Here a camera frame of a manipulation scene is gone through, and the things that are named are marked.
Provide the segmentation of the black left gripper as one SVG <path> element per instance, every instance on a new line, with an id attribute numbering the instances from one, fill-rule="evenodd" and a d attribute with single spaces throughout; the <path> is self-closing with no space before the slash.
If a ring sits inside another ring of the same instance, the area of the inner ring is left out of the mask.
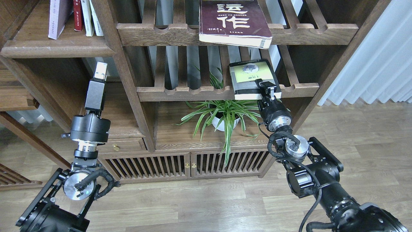
<path id="1" fill-rule="evenodd" d="M 71 132 L 62 134 L 62 138 L 72 140 L 106 143 L 109 136 L 111 121 L 101 118 L 104 108 L 104 88 L 107 79 L 105 62 L 97 62 L 94 79 L 89 82 L 86 95 L 85 109 L 87 114 L 75 115 L 72 119 Z"/>

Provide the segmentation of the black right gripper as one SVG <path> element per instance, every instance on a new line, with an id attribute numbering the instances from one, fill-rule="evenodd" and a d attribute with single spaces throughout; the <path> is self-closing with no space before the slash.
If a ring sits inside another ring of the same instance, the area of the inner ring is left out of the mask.
<path id="1" fill-rule="evenodd" d="M 255 83 L 260 90 L 261 99 L 258 101 L 258 108 L 262 120 L 268 131 L 292 132 L 292 117 L 290 112 L 281 101 L 275 97 L 277 86 L 272 82 L 262 82 L 262 79 L 256 79 Z"/>

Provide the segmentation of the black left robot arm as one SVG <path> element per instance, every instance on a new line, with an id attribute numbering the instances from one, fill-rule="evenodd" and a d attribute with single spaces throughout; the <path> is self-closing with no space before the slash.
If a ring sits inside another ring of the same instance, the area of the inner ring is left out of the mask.
<path id="1" fill-rule="evenodd" d="M 70 133 L 62 135 L 78 142 L 71 169 L 56 170 L 17 220 L 16 226 L 21 232 L 85 232 L 89 225 L 85 216 L 93 201 L 120 186 L 119 181 L 97 163 L 97 146 L 108 141 L 111 125 L 110 120 L 101 118 L 106 72 L 107 63 L 97 62 L 87 90 L 87 112 L 75 115 Z M 71 200 L 87 200 L 80 213 L 72 214 L 55 203 L 59 189 Z"/>

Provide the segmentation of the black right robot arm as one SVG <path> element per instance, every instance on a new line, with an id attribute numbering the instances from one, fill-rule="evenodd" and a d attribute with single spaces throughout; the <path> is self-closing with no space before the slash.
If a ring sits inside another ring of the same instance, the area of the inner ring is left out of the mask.
<path id="1" fill-rule="evenodd" d="M 283 164 L 291 192 L 299 198 L 313 195 L 315 203 L 299 231 L 331 229 L 333 232 L 406 232 L 400 221 L 376 204 L 360 205 L 340 185 L 343 164 L 316 138 L 292 134 L 291 115 L 274 95 L 277 86 L 256 80 L 261 99 L 259 112 L 269 136 L 267 149 Z"/>

